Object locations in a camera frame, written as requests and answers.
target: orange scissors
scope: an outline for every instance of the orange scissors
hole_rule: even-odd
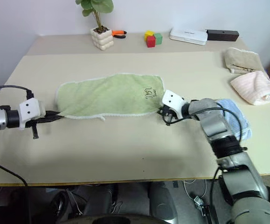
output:
[[[124,34],[126,34],[126,31],[124,31],[124,30],[113,30],[112,31],[112,36],[119,38],[119,39],[126,38],[126,36]]]

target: white towel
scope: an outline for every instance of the white towel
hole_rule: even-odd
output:
[[[230,83],[238,94],[250,104],[270,103],[270,80],[262,71],[241,75]]]
[[[225,64],[231,73],[247,74],[257,70],[264,71],[257,53],[237,48],[226,50]]]

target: black cable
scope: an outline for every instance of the black cable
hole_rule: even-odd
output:
[[[188,119],[188,118],[190,118],[192,116],[195,116],[195,115],[197,115],[199,113],[203,113],[205,111],[218,111],[218,110],[227,111],[227,112],[231,113],[236,118],[236,120],[237,120],[237,122],[239,124],[239,129],[240,129],[240,131],[239,131],[240,132],[239,142],[241,142],[241,140],[242,140],[242,124],[241,124],[241,121],[239,120],[238,116],[235,113],[233,113],[231,110],[228,110],[228,109],[225,109],[225,108],[212,107],[212,108],[203,109],[203,110],[197,111],[195,113],[192,113],[190,115],[187,115],[187,116],[183,117],[182,119],[179,119],[179,120],[176,120],[176,121],[173,121],[173,122],[166,121],[164,115],[162,115],[162,119],[166,124],[172,125],[172,124],[176,124],[176,123],[178,123],[178,122],[180,122],[182,120]]]
[[[2,89],[2,88],[17,88],[17,89],[22,89],[22,90],[26,90],[26,91],[31,91],[30,89],[27,89],[25,87],[18,86],[18,85],[0,85],[0,89]]]
[[[217,104],[218,106],[220,106],[221,108],[224,108],[221,104],[219,104],[219,103],[217,103],[217,102],[216,102],[216,104]]]
[[[78,194],[76,194],[76,193],[74,193],[74,192],[72,192],[71,191],[71,193],[73,194],[73,195],[76,195],[77,197],[79,197],[79,198],[81,198],[83,201],[85,201],[85,203],[87,204],[87,200],[85,199],[85,198],[83,198],[81,195],[78,195]]]
[[[213,179],[211,180],[210,192],[209,192],[209,205],[212,205],[212,206],[213,206],[213,191],[214,191],[215,177],[217,176],[218,171],[219,171],[220,169],[221,169],[220,167],[217,168],[217,170],[215,171],[214,177],[213,177]]]
[[[5,167],[1,166],[0,165],[0,169],[4,170],[5,172],[17,177],[18,179],[20,179],[24,185],[25,185],[25,188],[26,188],[26,202],[27,202],[27,209],[28,209],[28,220],[29,220],[29,223],[31,224],[31,214],[30,214],[30,202],[29,202],[29,187],[28,187],[28,184],[27,182],[24,180],[23,177],[21,177],[20,175],[14,173],[13,171],[10,171],[9,169],[6,169]]]

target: folded towel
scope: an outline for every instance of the folded towel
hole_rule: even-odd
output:
[[[164,95],[159,76],[116,74],[62,84],[56,96],[59,115],[71,119],[139,116],[156,112]]]
[[[223,108],[231,110],[233,113],[235,113],[238,116],[242,125],[242,140],[251,138],[252,131],[251,131],[249,122],[243,115],[242,111],[238,108],[236,103],[232,101],[231,99],[220,99],[220,100],[217,100],[217,103],[219,103]],[[229,123],[231,130],[235,134],[235,137],[237,138],[237,140],[239,140],[240,127],[236,118],[231,113],[228,113],[228,112],[225,112],[224,118]]]
[[[241,75],[230,83],[238,94],[250,104],[270,103],[270,80],[262,71]]]
[[[225,63],[231,73],[246,74],[256,70],[264,71],[259,55],[252,51],[228,48]]]

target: green towel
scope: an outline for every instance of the green towel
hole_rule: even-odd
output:
[[[116,74],[62,84],[56,102],[59,115],[71,119],[140,116],[160,107],[164,87],[159,76]]]

